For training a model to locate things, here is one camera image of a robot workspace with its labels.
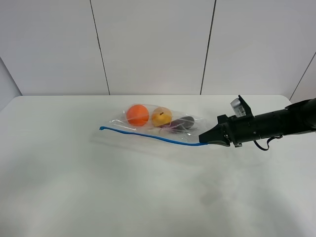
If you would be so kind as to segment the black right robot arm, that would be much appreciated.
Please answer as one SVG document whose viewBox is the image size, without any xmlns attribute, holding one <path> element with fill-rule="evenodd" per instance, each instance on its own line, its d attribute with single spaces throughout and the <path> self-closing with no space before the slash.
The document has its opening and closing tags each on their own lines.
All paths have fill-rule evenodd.
<svg viewBox="0 0 316 237">
<path fill-rule="evenodd" d="M 257 143 L 293 134 L 305 134 L 316 130 L 316 100 L 304 100 L 287 106 L 285 109 L 260 115 L 253 115 L 245 100 L 238 96 L 231 102 L 234 116 L 221 115 L 217 117 L 218 124 L 212 129 L 199 135 L 199 142 L 229 147 L 241 147 L 245 142 Z"/>
</svg>

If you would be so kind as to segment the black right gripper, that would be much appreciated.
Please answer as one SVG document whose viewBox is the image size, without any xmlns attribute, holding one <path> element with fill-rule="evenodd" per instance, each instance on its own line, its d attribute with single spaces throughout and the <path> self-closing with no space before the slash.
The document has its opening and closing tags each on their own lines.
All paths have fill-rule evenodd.
<svg viewBox="0 0 316 237">
<path fill-rule="evenodd" d="M 218 125 L 198 136 L 200 143 L 229 147 L 241 147 L 245 142 L 258 139 L 255 116 L 236 117 L 221 115 L 217 117 Z"/>
</svg>

